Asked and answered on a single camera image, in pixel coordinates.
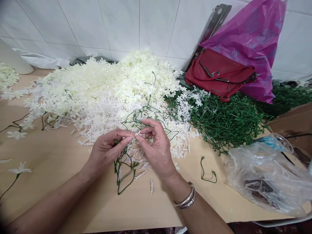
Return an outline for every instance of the bracelet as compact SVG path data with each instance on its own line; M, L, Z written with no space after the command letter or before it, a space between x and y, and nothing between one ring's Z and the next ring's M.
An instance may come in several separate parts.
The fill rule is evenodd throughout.
M177 204L175 201L173 201L173 205L174 207L178 207L180 209L185 209L188 208L189 206L191 206L194 201L195 201L195 187L192 184L192 182L188 182L188 184L192 187L191 193L189 194L189 196L181 203Z

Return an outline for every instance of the finger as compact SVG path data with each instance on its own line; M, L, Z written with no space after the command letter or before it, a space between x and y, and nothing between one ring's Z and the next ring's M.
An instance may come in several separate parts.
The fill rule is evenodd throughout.
M117 139L117 137L133 137L135 136L134 132L131 131L125 131L125 130L121 130L119 128L116 128L108 133L106 133L104 136L104 139L109 141L109 140L114 140Z
M140 131L140 134L147 134L147 133L152 133L154 130L153 127L145 127Z
M123 149L133 140L133 137L126 137L121 142L119 142L114 148L111 149L113 154L118 156L121 154Z
M161 122L159 122L159 121L156 121L154 119L142 119L142 122L144 124L149 124L149 125L154 126L156 133L159 133L159 134L165 133L165 130L163 129L163 126L162 126Z
M150 144L147 142L147 140L142 137L142 136L135 136L135 139L140 143L142 149L145 152L148 152L152 149L152 147L150 146Z
M152 135L153 135L152 133L147 133L147 134L145 134L145 137L150 137Z

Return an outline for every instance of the forearm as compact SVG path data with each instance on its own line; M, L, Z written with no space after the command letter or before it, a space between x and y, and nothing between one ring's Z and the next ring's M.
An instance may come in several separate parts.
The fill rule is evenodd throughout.
M176 203L182 202L191 193L191 186L179 174L164 182ZM233 234L224 220L198 193L195 195L195 202L190 207L181 209L180 213L190 234Z
M10 233L54 233L94 178L81 172L8 225Z

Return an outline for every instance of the left hand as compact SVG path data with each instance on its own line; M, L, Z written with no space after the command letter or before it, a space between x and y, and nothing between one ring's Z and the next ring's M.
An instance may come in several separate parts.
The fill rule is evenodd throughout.
M120 157L122 150L133 140L134 132L116 128L100 136L93 145L89 160L81 169L83 176L97 178Z

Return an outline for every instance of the red handbag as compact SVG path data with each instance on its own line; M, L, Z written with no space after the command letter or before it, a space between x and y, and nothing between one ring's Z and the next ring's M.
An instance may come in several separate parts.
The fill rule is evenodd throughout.
M227 102L244 84L254 82L257 74L253 66L244 66L207 49L192 62L185 81L220 97Z

